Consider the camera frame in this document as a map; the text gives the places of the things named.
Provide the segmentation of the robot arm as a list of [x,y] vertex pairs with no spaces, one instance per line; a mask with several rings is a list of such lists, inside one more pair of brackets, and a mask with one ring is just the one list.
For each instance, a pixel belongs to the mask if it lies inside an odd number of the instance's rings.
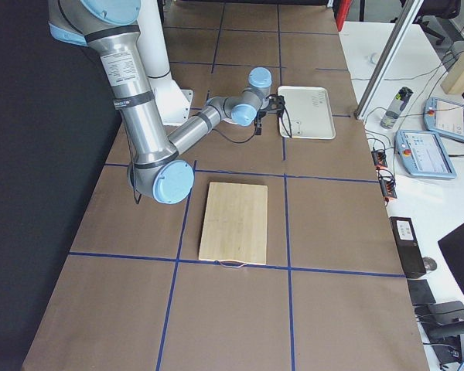
[[238,97],[213,97],[171,133],[164,120],[188,103],[172,79],[155,1],[50,1],[49,28],[54,39],[95,50],[121,113],[131,162],[128,181],[135,193],[164,204],[185,199],[194,172],[180,155],[221,121],[248,126],[266,107],[272,78],[254,68]]

